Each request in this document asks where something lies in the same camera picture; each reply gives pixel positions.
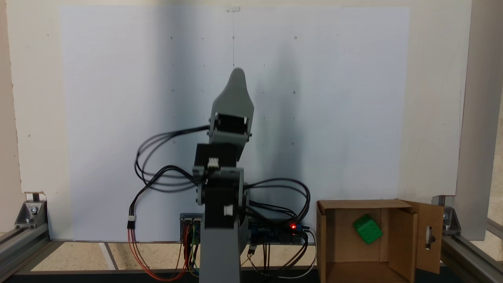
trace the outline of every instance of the bolt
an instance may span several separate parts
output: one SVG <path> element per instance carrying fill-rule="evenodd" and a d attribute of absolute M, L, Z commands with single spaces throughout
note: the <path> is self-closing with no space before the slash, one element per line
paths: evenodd
<path fill-rule="evenodd" d="M 30 207 L 30 212 L 31 214 L 35 214 L 38 212 L 38 207 L 36 205 Z"/>

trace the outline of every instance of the white connector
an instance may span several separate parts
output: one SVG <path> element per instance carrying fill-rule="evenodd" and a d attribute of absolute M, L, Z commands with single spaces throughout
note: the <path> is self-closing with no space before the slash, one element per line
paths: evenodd
<path fill-rule="evenodd" d="M 232 211 L 233 207 L 234 206 L 232 204 L 225 205 L 223 207 L 223 214 L 224 214 L 224 216 L 232 216 L 233 215 L 233 211 Z"/>
<path fill-rule="evenodd" d="M 208 169 L 210 168 L 218 168 L 218 158 L 208 159 Z"/>

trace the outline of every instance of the green cube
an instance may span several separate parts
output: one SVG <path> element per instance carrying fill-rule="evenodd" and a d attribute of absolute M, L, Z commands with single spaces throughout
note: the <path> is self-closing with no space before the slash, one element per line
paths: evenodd
<path fill-rule="evenodd" d="M 382 236 L 381 229 L 368 214 L 365 214 L 354 221 L 353 227 L 367 245 Z"/>

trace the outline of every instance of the box handle hole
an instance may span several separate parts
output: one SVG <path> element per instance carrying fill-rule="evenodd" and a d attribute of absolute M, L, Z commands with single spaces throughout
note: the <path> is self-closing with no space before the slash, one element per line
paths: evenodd
<path fill-rule="evenodd" d="M 435 243 L 435 236 L 433 236 L 433 229 L 430 226 L 426 226 L 426 244 L 425 248 L 430 250 L 432 243 Z"/>

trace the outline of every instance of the cardboard box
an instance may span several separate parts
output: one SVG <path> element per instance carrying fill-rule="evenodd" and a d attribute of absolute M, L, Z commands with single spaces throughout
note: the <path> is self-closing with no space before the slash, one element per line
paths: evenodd
<path fill-rule="evenodd" d="M 370 245 L 352 226 L 364 214 L 383 232 Z M 439 273 L 443 214 L 442 206 L 399 199 L 319 200 L 321 283 L 414 282 L 416 268 Z"/>

